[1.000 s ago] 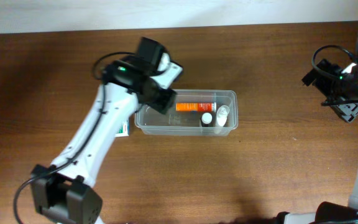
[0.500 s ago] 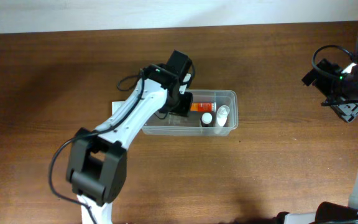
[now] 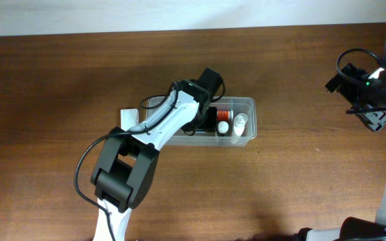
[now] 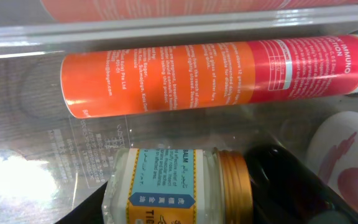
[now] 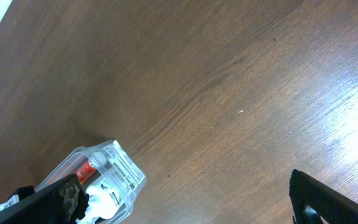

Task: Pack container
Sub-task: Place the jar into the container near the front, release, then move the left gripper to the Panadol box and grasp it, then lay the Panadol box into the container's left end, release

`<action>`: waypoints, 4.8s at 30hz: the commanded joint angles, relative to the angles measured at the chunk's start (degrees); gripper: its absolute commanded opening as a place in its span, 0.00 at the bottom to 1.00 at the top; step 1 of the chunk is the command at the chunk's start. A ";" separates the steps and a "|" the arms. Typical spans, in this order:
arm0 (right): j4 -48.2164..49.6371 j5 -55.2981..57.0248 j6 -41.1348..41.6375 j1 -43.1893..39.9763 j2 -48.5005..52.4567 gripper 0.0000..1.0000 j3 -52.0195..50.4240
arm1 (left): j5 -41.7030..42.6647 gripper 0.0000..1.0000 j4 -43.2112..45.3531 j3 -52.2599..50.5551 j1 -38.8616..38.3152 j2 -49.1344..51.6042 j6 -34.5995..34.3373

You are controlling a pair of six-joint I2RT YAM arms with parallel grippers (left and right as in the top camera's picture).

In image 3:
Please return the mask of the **dark bottle white cap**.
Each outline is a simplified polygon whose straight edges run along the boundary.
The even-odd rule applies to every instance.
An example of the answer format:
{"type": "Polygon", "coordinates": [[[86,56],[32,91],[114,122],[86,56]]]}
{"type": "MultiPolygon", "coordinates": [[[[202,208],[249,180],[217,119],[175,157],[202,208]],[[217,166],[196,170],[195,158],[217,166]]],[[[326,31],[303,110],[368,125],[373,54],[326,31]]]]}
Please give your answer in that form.
{"type": "Polygon", "coordinates": [[[229,124],[226,121],[220,121],[216,127],[218,137],[227,137],[229,135],[229,124]]]}

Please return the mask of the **orange effervescent tablet tube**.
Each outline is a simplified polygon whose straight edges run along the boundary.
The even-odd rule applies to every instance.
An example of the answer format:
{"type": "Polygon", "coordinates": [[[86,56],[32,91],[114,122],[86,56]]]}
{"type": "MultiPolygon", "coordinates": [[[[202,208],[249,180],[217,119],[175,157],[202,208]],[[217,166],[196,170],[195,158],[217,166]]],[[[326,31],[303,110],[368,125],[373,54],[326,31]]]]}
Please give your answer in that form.
{"type": "Polygon", "coordinates": [[[233,110],[217,110],[216,119],[218,122],[231,122],[234,118],[233,110]]]}

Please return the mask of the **white green medicine box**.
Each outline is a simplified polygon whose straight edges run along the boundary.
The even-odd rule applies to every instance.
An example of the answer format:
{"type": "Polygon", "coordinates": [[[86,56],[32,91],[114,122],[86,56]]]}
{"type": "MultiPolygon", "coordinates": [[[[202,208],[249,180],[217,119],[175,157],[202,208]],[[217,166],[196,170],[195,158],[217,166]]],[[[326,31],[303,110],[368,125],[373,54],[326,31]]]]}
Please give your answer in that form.
{"type": "Polygon", "coordinates": [[[139,111],[136,108],[120,110],[120,127],[127,131],[139,124],[139,111]]]}

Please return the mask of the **white spray bottle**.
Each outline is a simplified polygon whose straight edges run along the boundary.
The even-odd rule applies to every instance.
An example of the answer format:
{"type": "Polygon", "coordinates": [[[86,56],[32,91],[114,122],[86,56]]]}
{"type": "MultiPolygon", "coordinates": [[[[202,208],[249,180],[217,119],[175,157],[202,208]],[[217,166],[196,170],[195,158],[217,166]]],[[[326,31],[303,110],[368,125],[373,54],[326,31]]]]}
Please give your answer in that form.
{"type": "Polygon", "coordinates": [[[239,142],[239,139],[244,133],[247,121],[248,116],[245,113],[240,113],[233,119],[233,125],[230,132],[230,142],[232,145],[235,145],[239,142]]]}

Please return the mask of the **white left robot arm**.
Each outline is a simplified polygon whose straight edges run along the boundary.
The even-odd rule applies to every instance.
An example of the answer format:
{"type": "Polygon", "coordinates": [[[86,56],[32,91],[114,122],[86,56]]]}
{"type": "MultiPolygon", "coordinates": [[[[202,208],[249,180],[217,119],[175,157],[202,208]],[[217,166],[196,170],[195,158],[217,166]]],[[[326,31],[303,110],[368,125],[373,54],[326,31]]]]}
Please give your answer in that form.
{"type": "Polygon", "coordinates": [[[194,133],[224,87],[221,75],[210,68],[196,80],[173,82],[144,121],[115,127],[92,144],[103,144],[90,177],[99,209],[94,240],[124,239],[131,212],[151,187],[161,149],[179,130],[194,133]]]}

